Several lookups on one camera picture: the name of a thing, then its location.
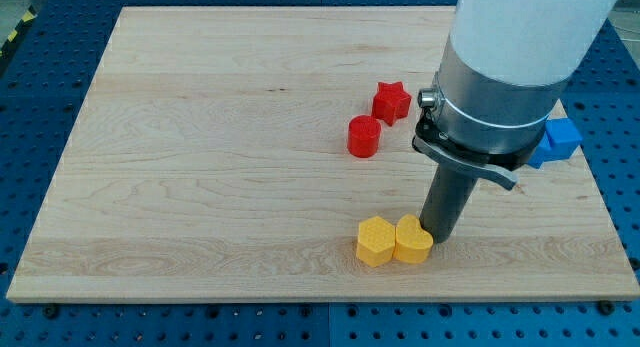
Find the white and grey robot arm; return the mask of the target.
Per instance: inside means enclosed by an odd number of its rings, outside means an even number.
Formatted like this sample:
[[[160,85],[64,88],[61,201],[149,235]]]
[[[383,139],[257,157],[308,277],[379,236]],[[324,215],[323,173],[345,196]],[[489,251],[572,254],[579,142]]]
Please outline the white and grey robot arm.
[[[481,153],[537,144],[616,1],[458,0],[437,74],[437,128]]]

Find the blue block behind arm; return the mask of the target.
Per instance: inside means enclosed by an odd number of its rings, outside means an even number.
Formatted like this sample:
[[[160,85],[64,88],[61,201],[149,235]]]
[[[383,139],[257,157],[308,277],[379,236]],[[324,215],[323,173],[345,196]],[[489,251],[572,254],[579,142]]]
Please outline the blue block behind arm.
[[[552,151],[552,147],[549,142],[548,136],[544,134],[539,144],[537,145],[536,149],[534,150],[529,160],[527,161],[527,164],[530,167],[539,169],[543,165],[543,163],[547,160],[551,151]]]

